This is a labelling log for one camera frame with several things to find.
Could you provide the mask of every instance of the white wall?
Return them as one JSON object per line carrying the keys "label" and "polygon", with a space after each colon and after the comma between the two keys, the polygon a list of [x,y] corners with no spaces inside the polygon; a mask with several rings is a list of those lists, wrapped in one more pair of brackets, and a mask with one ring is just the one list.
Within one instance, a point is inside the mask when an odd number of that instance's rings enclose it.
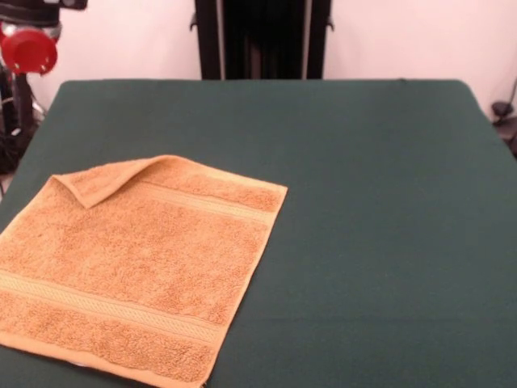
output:
{"label": "white wall", "polygon": [[32,77],[48,106],[68,79],[200,79],[194,0],[90,0],[86,11],[62,11],[56,68]]}
{"label": "white wall", "polygon": [[[66,79],[200,78],[194,0],[90,0],[64,11],[49,105]],[[333,0],[326,78],[459,78],[485,112],[517,76],[517,0]]]}
{"label": "white wall", "polygon": [[517,0],[334,0],[326,78],[458,78],[488,113],[517,77]]}

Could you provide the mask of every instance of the towel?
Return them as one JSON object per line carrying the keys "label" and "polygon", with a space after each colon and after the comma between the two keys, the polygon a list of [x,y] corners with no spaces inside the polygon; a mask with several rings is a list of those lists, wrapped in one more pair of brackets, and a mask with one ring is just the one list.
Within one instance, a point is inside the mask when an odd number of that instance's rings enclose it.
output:
{"label": "towel", "polygon": [[0,235],[0,344],[202,386],[286,191],[175,156],[52,176]]}

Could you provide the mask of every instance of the green felt surface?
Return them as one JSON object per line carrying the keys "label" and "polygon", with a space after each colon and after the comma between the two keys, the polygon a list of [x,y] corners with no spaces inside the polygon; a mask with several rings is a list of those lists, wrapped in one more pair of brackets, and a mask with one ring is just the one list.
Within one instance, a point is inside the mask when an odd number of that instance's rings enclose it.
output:
{"label": "green felt surface", "polygon": [[[517,386],[517,166],[464,84],[66,83],[0,228],[157,154],[289,187],[209,387]],[[4,386],[138,385],[0,348]]]}

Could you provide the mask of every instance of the red knob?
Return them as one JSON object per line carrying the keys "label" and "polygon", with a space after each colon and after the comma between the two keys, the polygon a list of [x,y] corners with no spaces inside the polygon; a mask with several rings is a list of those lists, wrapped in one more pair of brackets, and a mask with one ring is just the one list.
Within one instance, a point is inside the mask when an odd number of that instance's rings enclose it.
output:
{"label": "red knob", "polygon": [[46,74],[57,62],[56,42],[41,30],[26,28],[3,38],[2,56],[15,74]]}

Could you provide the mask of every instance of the black cable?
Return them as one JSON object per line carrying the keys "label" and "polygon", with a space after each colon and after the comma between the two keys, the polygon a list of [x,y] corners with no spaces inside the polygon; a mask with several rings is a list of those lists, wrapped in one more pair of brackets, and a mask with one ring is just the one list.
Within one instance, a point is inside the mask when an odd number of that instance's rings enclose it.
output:
{"label": "black cable", "polygon": [[504,112],[504,116],[508,116],[511,110],[511,103],[515,98],[515,92],[517,91],[517,78],[514,80],[514,88],[511,91],[510,99],[508,100],[508,105],[506,106],[506,111]]}

